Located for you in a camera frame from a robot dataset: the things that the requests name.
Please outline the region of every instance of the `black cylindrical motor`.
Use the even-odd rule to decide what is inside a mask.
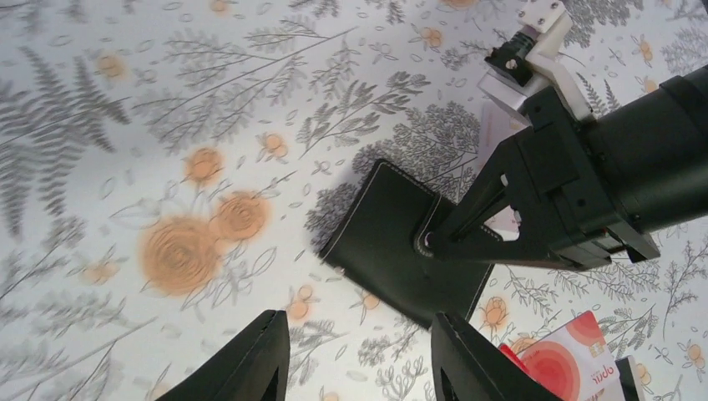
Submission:
[[[669,79],[582,136],[636,230],[708,215],[708,66]]]

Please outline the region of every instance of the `orange flower print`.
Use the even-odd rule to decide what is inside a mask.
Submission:
[[[443,34],[437,29],[424,28],[421,31],[421,38],[431,48],[439,48],[443,44]]]
[[[262,149],[256,158],[261,161],[271,161],[273,159],[285,163],[283,160],[287,156],[288,148],[282,136],[278,134],[263,134],[256,137]]]
[[[635,77],[635,79],[637,80],[637,82],[640,83],[640,85],[642,85],[642,92],[644,92],[645,94],[650,94],[659,88],[659,85],[656,84],[656,81],[654,81],[653,79],[649,79],[649,77]]]
[[[651,52],[651,45],[644,39],[644,34],[639,36],[639,38],[632,36],[632,40],[634,40],[637,45],[637,49],[635,49],[632,54],[641,54],[644,63],[651,67],[651,60],[654,59],[654,54]]]
[[[229,3],[226,0],[210,0],[209,8],[219,17],[229,14]]]
[[[703,350],[700,349],[700,345],[693,344],[686,350],[688,359],[695,365],[698,369],[705,368],[705,358],[703,358]]]
[[[263,230],[268,210],[267,200],[258,194],[234,192],[222,200],[210,227],[222,240],[248,240]]]
[[[185,160],[185,180],[199,186],[214,183],[220,175],[222,157],[218,150],[202,148]]]
[[[324,386],[320,388],[320,399],[319,401],[339,401],[339,394],[330,391],[328,393],[325,393],[325,388]]]
[[[475,6],[479,0],[441,0],[441,3],[446,4],[456,10],[465,10]]]
[[[102,286],[120,270],[120,265],[125,263],[127,257],[114,257],[115,246],[110,249],[98,261],[89,261],[85,256],[77,254],[82,260],[80,267],[67,273],[67,277],[78,276],[78,278],[90,286]]]
[[[97,62],[99,72],[111,80],[119,80],[128,76],[128,68],[123,59],[115,54],[106,54],[99,57]]]
[[[290,303],[285,307],[288,319],[291,322],[303,322],[310,316],[311,304],[319,302],[319,298],[313,297],[312,286],[300,287],[297,292],[291,288]]]
[[[220,269],[216,242],[204,221],[189,217],[161,221],[146,233],[140,256],[149,285],[169,296],[202,288]]]
[[[491,297],[487,301],[487,306],[482,309],[484,327],[490,327],[492,332],[498,331],[507,321],[507,303],[500,297]]]
[[[521,337],[521,338],[519,338],[518,340],[514,341],[514,342],[511,344],[511,346],[509,346],[509,347],[511,348],[511,350],[513,351],[513,353],[519,355],[520,353],[522,353],[523,351],[525,351],[526,348],[531,347],[532,345],[534,345],[537,341],[538,341],[538,340],[535,339],[535,338],[531,338],[531,337]]]
[[[646,370],[646,366],[643,363],[637,363],[637,373],[640,376],[642,385],[648,386],[651,383],[651,374]]]
[[[115,262],[107,261],[84,268],[81,279],[88,284],[101,286],[113,278],[118,270],[120,267]]]
[[[700,345],[692,344],[689,341],[686,344],[679,343],[679,348],[681,351],[685,352],[683,368],[695,368],[695,374],[698,375],[698,381],[703,383],[703,375],[705,374],[705,357],[703,356],[703,350],[700,349]]]
[[[351,305],[349,308],[353,309],[354,307],[360,307],[362,309],[362,319],[359,322],[359,325],[362,325],[364,324],[364,319],[367,318],[367,312],[376,309],[381,304],[381,300],[370,292],[358,291],[357,294],[359,295],[360,300]]]
[[[172,386],[170,386],[167,383],[157,383],[156,386],[153,387],[152,390],[148,393],[148,401],[157,401],[158,398],[162,397],[163,395],[167,394],[168,391],[172,389]]]

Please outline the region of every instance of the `black leather wallet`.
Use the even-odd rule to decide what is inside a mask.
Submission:
[[[425,235],[454,204],[386,160],[377,160],[349,211],[319,253],[332,267],[414,322],[436,312],[469,319],[493,265],[439,261]],[[480,241],[501,241],[486,226]]]

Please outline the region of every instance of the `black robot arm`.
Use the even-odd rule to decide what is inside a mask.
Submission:
[[[531,126],[428,234],[435,257],[588,269],[627,251],[638,262],[659,256],[652,231],[708,214],[708,66],[598,121],[575,120],[553,87],[526,110]],[[468,235],[507,206],[516,241]]]

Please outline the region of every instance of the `floral tablecloth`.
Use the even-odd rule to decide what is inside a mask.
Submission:
[[[385,156],[459,200],[515,0],[0,0],[0,399],[155,399],[267,308],[288,399],[434,399],[429,334],[315,252]],[[708,63],[698,0],[568,4],[598,114]],[[649,399],[708,393],[706,220],[595,271],[496,266],[515,350],[594,311]]]

